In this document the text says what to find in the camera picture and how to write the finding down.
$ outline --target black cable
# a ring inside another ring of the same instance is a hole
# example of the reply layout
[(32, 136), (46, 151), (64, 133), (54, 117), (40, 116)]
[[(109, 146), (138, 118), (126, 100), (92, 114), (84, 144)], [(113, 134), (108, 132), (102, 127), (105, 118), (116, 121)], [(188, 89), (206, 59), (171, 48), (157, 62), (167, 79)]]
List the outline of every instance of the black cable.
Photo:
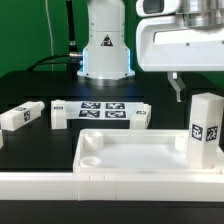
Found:
[(134, 35), (133, 35), (133, 38), (134, 38), (134, 48), (133, 48), (133, 54), (132, 54), (132, 65), (131, 65), (131, 68), (132, 70), (134, 71), (134, 61), (135, 61), (135, 58), (136, 58), (136, 15), (135, 15), (135, 7), (134, 7), (134, 3), (133, 1), (135, 0), (131, 0), (131, 11), (132, 11), (132, 17), (133, 17), (133, 30), (134, 30)]
[(74, 16), (72, 0), (66, 0), (67, 17), (68, 17), (68, 34), (69, 34), (69, 51), (77, 51), (77, 45), (75, 42), (75, 29), (74, 29)]
[(58, 55), (53, 55), (53, 56), (49, 56), (46, 58), (43, 58), (39, 61), (37, 61), (35, 64), (33, 64), (32, 66), (30, 66), (27, 71), (28, 72), (32, 72), (34, 68), (36, 68), (37, 66), (39, 66), (40, 64), (42, 64), (45, 61), (49, 61), (49, 60), (53, 60), (53, 59), (57, 59), (57, 58), (67, 58), (69, 57), (69, 54), (58, 54)]
[(35, 64), (35, 66), (33, 65), (33, 67), (32, 67), (32, 70), (30, 69), (30, 70), (28, 70), (27, 69), (27, 71), (29, 71), (29, 72), (32, 72), (36, 67), (38, 67), (38, 66), (42, 66), (42, 65), (60, 65), (60, 64), (66, 64), (67, 62), (45, 62), (45, 63), (37, 63), (37, 64)]

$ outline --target warning label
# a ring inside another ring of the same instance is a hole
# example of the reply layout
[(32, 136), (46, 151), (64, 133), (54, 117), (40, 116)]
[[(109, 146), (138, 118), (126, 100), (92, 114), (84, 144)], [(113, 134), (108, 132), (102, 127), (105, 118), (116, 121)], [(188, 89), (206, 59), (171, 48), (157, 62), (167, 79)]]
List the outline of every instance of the warning label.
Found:
[(107, 35), (107, 36), (104, 38), (104, 40), (103, 40), (101, 46), (105, 46), (105, 47), (113, 47), (113, 44), (112, 44), (112, 42), (111, 42), (111, 39), (110, 39), (109, 35)]

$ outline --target white container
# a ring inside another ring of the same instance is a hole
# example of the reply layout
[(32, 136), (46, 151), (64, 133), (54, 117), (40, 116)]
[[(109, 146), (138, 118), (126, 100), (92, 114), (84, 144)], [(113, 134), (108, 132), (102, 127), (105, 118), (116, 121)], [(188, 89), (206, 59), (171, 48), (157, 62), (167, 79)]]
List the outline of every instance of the white container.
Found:
[(18, 107), (15, 107), (0, 116), (1, 128), (3, 130), (15, 131), (25, 124), (41, 116), (41, 111), (44, 109), (44, 103), (26, 102)]
[(191, 105), (187, 160), (191, 167), (213, 168), (216, 163), (224, 98), (203, 93)]
[[(101, 150), (86, 150), (86, 133), (103, 134)], [(186, 161), (188, 130), (86, 129), (80, 132), (73, 175), (78, 200), (224, 201), (224, 154), (213, 169)]]
[(64, 100), (51, 101), (51, 128), (67, 129), (67, 116)]

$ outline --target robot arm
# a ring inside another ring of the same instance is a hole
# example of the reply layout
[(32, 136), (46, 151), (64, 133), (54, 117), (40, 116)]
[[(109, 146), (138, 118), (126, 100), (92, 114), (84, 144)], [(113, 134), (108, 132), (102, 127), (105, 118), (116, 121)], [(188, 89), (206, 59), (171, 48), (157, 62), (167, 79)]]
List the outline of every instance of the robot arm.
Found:
[(134, 78), (130, 53), (124, 43), (123, 0), (87, 0), (89, 42), (83, 50), (80, 81), (113, 86)]
[(138, 63), (144, 71), (168, 72), (177, 98), (180, 72), (224, 70), (223, 0), (138, 0), (136, 8), (148, 16), (137, 28)]

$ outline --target standing white block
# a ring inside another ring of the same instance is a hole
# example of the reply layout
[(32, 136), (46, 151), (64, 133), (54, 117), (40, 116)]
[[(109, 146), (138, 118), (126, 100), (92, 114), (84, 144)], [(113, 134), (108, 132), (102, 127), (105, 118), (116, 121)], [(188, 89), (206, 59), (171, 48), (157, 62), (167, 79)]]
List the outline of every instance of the standing white block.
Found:
[(67, 118), (64, 100), (51, 101), (51, 128), (67, 128)]
[(151, 106), (142, 104), (137, 107), (137, 111), (130, 119), (130, 129), (147, 129), (151, 119)]
[(224, 98), (194, 95), (191, 105), (187, 160), (193, 168), (212, 168), (216, 163)]
[(0, 116), (1, 128), (3, 130), (15, 131), (23, 125), (41, 116), (44, 109), (44, 103), (26, 102), (13, 108)]
[(93, 151), (103, 149), (103, 133), (99, 131), (88, 131), (85, 134), (85, 149)]
[(2, 137), (2, 130), (0, 130), (0, 149), (3, 146), (3, 137)]

